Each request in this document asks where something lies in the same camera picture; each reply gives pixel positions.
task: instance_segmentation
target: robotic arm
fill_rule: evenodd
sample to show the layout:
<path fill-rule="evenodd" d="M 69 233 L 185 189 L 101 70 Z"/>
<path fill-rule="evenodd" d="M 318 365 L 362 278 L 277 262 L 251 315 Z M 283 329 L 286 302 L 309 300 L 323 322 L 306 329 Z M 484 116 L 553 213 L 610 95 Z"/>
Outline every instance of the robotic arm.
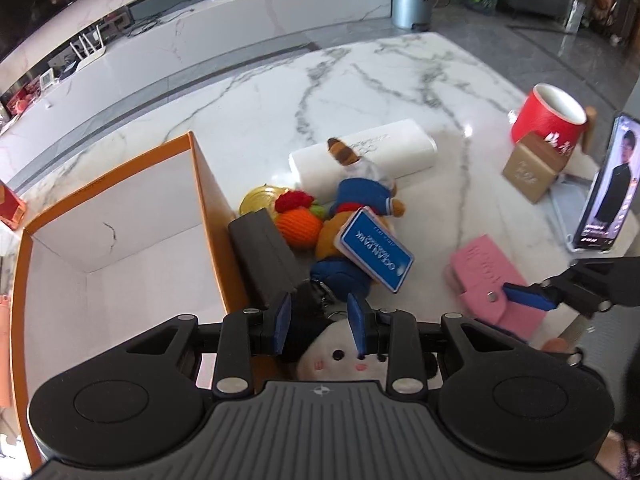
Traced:
<path fill-rule="evenodd" d="M 513 290 L 592 315 L 640 304 L 639 271 L 638 258 L 587 260 Z M 384 391 L 271 380 L 256 394 L 252 356 L 278 355 L 295 326 L 289 294 L 270 305 L 215 324 L 177 316 L 47 381 L 28 414 L 49 459 L 33 477 L 608 478 L 593 460 L 613 403 L 574 356 L 539 352 L 461 314 L 423 323 L 351 296 L 358 350 L 388 354 Z M 428 388 L 423 352 L 438 355 L 438 390 Z M 217 354 L 210 389 L 195 386 L 203 353 Z"/>
<path fill-rule="evenodd" d="M 559 276 L 531 286 L 505 283 L 507 298 L 540 310 L 560 303 L 591 319 L 615 305 L 640 306 L 640 257 L 575 260 Z"/>

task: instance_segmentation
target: orange box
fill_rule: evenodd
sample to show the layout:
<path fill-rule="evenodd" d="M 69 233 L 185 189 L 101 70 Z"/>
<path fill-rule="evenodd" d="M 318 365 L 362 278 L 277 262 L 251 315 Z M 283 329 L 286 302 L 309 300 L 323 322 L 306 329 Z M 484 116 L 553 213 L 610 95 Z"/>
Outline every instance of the orange box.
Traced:
<path fill-rule="evenodd" d="M 10 327 L 18 423 L 42 459 L 27 405 L 49 378 L 178 314 L 220 322 L 248 305 L 235 215 L 190 132 L 67 196 L 24 228 Z M 210 387 L 214 356 L 197 384 Z M 256 384 L 282 376 L 254 361 Z"/>

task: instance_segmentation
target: red mug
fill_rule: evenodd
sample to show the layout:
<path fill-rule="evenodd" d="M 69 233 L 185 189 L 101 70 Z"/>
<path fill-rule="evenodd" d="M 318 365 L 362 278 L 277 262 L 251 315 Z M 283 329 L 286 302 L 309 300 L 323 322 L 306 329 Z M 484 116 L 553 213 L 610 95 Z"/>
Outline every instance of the red mug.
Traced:
<path fill-rule="evenodd" d="M 558 153 L 570 156 L 587 126 L 587 113 L 578 101 L 564 90 L 540 83 L 533 87 L 513 124 L 511 139 L 518 142 L 535 132 Z"/>

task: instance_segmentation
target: phone screen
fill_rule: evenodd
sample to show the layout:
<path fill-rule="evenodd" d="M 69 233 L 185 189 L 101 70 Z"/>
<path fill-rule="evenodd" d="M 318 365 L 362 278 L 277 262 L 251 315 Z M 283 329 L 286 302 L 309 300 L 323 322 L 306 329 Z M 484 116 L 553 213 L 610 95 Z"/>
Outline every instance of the phone screen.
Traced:
<path fill-rule="evenodd" d="M 607 250 L 616 241 L 638 189 L 640 123 L 616 116 L 604 167 L 591 189 L 574 236 L 574 247 Z"/>

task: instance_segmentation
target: orange knitted ball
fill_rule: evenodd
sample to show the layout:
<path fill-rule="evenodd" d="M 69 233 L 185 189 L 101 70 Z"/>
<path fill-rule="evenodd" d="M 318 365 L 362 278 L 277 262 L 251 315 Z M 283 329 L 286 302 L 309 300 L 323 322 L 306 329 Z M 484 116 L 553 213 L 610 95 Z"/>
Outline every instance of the orange knitted ball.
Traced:
<path fill-rule="evenodd" d="M 313 249 L 322 229 L 322 220 L 304 208 L 279 214 L 275 224 L 289 247 L 301 250 Z"/>

